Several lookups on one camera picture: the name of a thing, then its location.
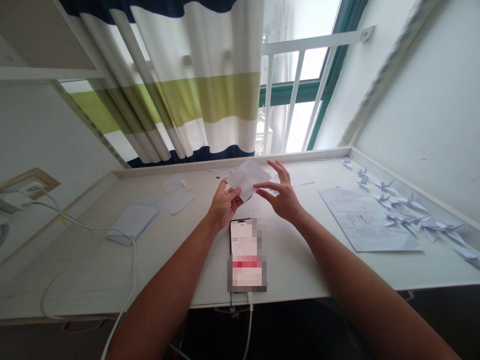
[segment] striped curtain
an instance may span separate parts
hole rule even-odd
[[[255,154],[263,0],[60,3],[104,74],[63,86],[126,161]]]

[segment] desk surface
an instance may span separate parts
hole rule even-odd
[[[332,161],[288,162],[292,181],[315,183],[296,186],[299,201],[347,248],[354,252],[317,189],[334,186],[357,187],[354,170]],[[274,174],[268,166],[264,169]],[[137,293],[177,250],[206,214],[213,194],[230,169],[211,172],[187,171],[184,177],[195,200],[178,215],[161,208],[159,215],[137,240]],[[124,208],[148,198],[164,198],[162,180],[171,174],[119,179],[80,220],[93,227],[112,226]],[[370,193],[380,191],[371,186]],[[255,293],[256,303],[321,298],[330,295],[322,274],[304,239],[296,229],[279,218],[263,198],[254,195],[240,207],[235,218],[261,218],[268,231],[263,237],[267,258],[267,292]],[[94,315],[118,313],[132,288],[133,248],[106,239],[107,231],[95,231],[90,248],[67,269],[50,289],[46,308],[52,315]],[[62,268],[89,242],[90,233],[69,226],[40,256],[0,292],[0,319],[41,317],[42,293]],[[441,240],[431,243],[419,234],[424,252],[364,252],[357,255],[395,290],[414,290],[480,284],[480,271],[463,261]],[[227,292],[227,259],[230,254],[228,229],[216,237],[201,273],[192,307],[230,304]],[[232,301],[245,304],[244,293]]]

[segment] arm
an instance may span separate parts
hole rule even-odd
[[[306,240],[333,297],[376,354],[387,359],[459,359],[405,300],[303,209],[280,161],[268,163],[280,184],[254,187],[279,194],[263,189],[257,193]]]
[[[240,188],[222,180],[207,215],[152,277],[121,320],[107,359],[162,359],[189,310],[200,272],[218,232],[243,204]]]

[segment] phone screen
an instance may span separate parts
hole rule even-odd
[[[261,241],[256,221],[249,218],[230,222],[233,291],[266,291]]]

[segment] yellow wire clip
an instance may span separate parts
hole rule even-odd
[[[68,228],[69,226],[68,226],[68,224],[65,222],[65,219],[66,219],[66,217],[65,217],[65,216],[62,216],[62,217],[60,218],[60,221],[61,221],[61,223],[62,223],[63,225],[65,225],[66,228]]]

